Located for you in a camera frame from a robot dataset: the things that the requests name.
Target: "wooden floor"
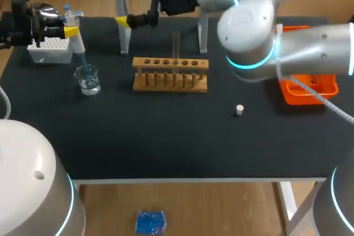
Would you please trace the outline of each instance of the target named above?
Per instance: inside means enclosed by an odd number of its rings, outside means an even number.
[[[50,3],[59,10],[69,3],[86,16],[116,15],[114,0],[31,1]],[[150,6],[150,0],[128,3],[135,14]],[[10,0],[3,0],[1,11],[9,7]],[[280,6],[278,15],[326,16],[332,23],[343,23],[353,13],[354,0],[292,0]],[[10,50],[0,51],[0,74],[9,54]],[[300,205],[312,184],[293,183],[293,188]],[[140,209],[164,210],[167,235],[284,235],[272,183],[91,185],[84,187],[82,199],[87,215],[85,236],[133,235]]]

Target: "black table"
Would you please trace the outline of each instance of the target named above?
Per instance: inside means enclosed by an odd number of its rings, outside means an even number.
[[[42,132],[77,180],[326,177],[354,146],[352,126],[323,106],[282,104],[276,80],[237,79],[217,40],[216,19],[209,22],[208,54],[200,55],[196,22],[162,18],[155,29],[137,29],[129,55],[122,56],[114,19],[82,19],[87,59],[101,84],[93,97],[80,93],[73,77],[77,61],[35,65],[26,48],[15,48],[1,78],[11,119]],[[171,57],[174,29],[181,31],[181,58],[209,59],[208,92],[133,91],[132,58]],[[333,103],[354,113],[353,79],[337,81]],[[234,115],[237,104],[245,107],[240,117]]]

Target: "orange box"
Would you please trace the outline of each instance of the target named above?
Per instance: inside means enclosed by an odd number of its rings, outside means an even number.
[[[288,32],[290,30],[306,29],[309,27],[310,26],[289,26],[284,27],[283,31]],[[322,95],[326,99],[332,98],[339,92],[338,85],[336,83],[336,75],[329,74],[292,76],[315,90],[319,95]],[[279,84],[282,89],[285,101],[289,105],[322,104],[322,102],[316,99],[311,93],[309,93],[307,90],[304,90],[289,79],[279,81]]]

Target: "white table leg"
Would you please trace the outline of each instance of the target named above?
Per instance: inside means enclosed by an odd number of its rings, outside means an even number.
[[[299,209],[293,214],[290,221],[287,223],[285,230],[287,236],[301,236],[301,233],[310,227],[315,228],[314,216],[313,216],[313,203],[315,195],[320,185],[314,187]]]
[[[290,182],[277,182],[285,222],[289,222],[298,210]]]

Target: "beaker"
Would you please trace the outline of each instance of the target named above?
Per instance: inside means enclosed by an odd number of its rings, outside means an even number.
[[[74,77],[78,79],[82,93],[85,95],[95,95],[101,89],[97,68],[93,65],[88,65],[87,67],[79,66],[75,70]]]

